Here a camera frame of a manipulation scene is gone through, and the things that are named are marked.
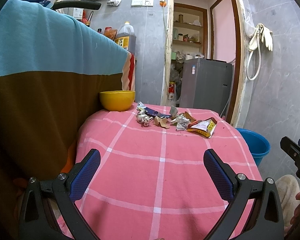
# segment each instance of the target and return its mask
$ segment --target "oil bottle label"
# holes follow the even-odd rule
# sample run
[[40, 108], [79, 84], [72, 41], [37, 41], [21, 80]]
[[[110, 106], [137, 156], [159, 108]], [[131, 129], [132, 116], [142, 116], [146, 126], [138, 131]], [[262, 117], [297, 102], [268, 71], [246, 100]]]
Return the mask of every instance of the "oil bottle label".
[[120, 47], [128, 50], [128, 48], [129, 48], [129, 36], [117, 38], [117, 39], [115, 39], [115, 43], [118, 44]]

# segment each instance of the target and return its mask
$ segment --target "black handle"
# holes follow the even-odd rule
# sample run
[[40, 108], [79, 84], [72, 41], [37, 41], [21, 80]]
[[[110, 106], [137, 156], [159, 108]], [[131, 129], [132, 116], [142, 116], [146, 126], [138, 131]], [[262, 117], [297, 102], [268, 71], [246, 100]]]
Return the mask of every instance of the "black handle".
[[90, 2], [90, 1], [62, 1], [55, 2], [51, 7], [52, 10], [57, 10], [61, 8], [83, 8], [88, 10], [99, 10], [101, 3], [99, 2]]

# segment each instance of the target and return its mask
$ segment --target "blue bucket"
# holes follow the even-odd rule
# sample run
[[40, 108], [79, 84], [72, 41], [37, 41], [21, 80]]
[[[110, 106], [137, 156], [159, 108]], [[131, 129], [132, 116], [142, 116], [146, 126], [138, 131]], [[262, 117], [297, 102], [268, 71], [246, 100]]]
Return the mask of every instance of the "blue bucket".
[[237, 130], [248, 144], [252, 157], [256, 165], [259, 166], [262, 158], [270, 152], [270, 143], [261, 134], [256, 132], [241, 128], [237, 128]]

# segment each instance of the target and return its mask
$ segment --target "light switch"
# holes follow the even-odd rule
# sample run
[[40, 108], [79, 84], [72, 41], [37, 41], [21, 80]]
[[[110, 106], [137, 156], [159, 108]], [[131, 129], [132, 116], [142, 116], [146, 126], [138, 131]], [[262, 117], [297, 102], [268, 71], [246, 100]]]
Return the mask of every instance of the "light switch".
[[143, 0], [142, 6], [153, 6], [153, 0]]
[[132, 0], [131, 6], [142, 6], [143, 0]]

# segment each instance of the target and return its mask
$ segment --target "paper towel roll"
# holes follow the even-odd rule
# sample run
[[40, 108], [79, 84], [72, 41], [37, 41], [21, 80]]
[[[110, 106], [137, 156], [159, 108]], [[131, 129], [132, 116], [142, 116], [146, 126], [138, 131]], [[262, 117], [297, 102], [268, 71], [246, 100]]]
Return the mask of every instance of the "paper towel roll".
[[191, 55], [186, 55], [186, 60], [188, 59], [193, 59], [193, 57]]

